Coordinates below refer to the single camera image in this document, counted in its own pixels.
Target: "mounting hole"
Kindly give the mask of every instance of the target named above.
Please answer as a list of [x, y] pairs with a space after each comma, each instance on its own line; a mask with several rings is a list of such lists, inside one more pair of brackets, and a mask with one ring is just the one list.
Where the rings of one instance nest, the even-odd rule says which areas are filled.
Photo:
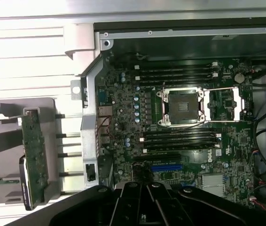
[[81, 92], [81, 89], [80, 89], [79, 86], [75, 86], [75, 87], [72, 88], [72, 92], [74, 94], [79, 94]]
[[109, 42], [108, 40], [106, 40], [106, 41], [104, 42], [104, 45], [105, 45], [105, 46], [109, 46], [109, 45], [110, 45], [110, 42]]

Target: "cpu socket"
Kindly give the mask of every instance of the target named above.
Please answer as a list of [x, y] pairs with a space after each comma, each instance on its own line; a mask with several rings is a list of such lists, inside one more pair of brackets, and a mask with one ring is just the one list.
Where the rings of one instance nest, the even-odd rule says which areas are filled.
[[[211, 120], [210, 92], [231, 89], [236, 102], [234, 118], [228, 121]], [[244, 100], [239, 96], [238, 87], [203, 89], [201, 87], [171, 88], [156, 93], [161, 98], [162, 119], [160, 126], [185, 127], [206, 122], [236, 122], [240, 121], [240, 112], [244, 109]]]

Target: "blue pcie slot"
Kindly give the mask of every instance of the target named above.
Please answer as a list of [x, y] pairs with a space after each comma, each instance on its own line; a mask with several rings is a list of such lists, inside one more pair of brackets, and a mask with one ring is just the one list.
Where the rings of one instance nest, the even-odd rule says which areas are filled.
[[183, 169], [181, 164], [170, 164], [170, 165], [160, 165], [160, 166], [152, 166], [153, 172], [161, 172], [161, 171], [175, 171]]

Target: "capacitor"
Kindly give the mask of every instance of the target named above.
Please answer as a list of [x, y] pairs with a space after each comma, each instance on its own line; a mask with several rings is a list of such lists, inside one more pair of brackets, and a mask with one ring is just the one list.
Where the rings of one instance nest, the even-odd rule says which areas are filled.
[[224, 167], [225, 169], [227, 169], [227, 168], [229, 167], [228, 162], [223, 162], [223, 167]]
[[235, 75], [235, 81], [241, 84], [245, 81], [245, 76], [241, 73], [238, 73]]

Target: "motherboard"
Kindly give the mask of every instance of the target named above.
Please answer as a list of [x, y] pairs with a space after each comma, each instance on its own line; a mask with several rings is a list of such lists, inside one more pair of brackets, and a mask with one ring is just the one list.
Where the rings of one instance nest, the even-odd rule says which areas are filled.
[[155, 181], [248, 206], [253, 189], [251, 67], [241, 59], [115, 66], [96, 86], [97, 137], [115, 183], [147, 162]]

